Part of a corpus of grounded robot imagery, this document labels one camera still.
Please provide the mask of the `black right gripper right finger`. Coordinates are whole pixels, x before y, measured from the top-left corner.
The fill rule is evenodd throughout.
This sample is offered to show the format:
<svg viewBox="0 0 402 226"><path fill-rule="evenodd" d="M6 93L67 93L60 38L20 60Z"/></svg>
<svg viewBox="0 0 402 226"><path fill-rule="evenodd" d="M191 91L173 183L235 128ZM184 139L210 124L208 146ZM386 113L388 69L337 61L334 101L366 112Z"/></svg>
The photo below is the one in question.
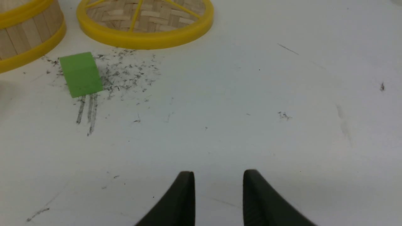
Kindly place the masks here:
<svg viewBox="0 0 402 226"><path fill-rule="evenodd" d="M258 172L243 174L243 222L245 226L314 226L288 203Z"/></svg>

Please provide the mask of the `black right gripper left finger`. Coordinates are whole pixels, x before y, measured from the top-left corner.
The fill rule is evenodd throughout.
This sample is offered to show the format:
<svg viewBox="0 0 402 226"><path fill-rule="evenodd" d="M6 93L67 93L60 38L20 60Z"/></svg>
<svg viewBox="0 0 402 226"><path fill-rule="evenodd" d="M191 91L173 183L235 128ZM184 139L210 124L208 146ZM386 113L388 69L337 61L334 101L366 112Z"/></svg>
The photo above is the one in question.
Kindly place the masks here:
<svg viewBox="0 0 402 226"><path fill-rule="evenodd" d="M159 202L136 225L194 226L195 218L195 176L191 171L182 171Z"/></svg>

